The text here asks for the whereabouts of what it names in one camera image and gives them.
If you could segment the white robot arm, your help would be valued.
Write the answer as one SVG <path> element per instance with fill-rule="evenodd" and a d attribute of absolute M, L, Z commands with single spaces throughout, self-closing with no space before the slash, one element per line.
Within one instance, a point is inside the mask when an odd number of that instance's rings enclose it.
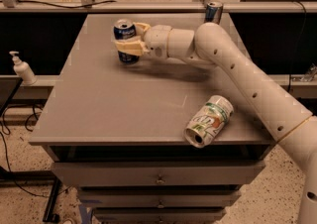
<path fill-rule="evenodd" d="M 191 31 L 139 23 L 134 37 L 117 39 L 115 46 L 133 56 L 220 66 L 306 175 L 297 223 L 317 223 L 317 117 L 246 58 L 221 26 L 209 22 Z"/>

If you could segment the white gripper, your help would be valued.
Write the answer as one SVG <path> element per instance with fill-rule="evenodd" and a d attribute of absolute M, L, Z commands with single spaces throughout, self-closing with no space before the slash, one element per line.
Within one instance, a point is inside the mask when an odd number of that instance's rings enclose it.
<path fill-rule="evenodd" d="M 131 56 L 150 56 L 158 59 L 167 59 L 168 36 L 171 26 L 155 25 L 151 27 L 147 23 L 135 23 L 137 36 L 127 40 L 114 42 L 117 51 Z"/>

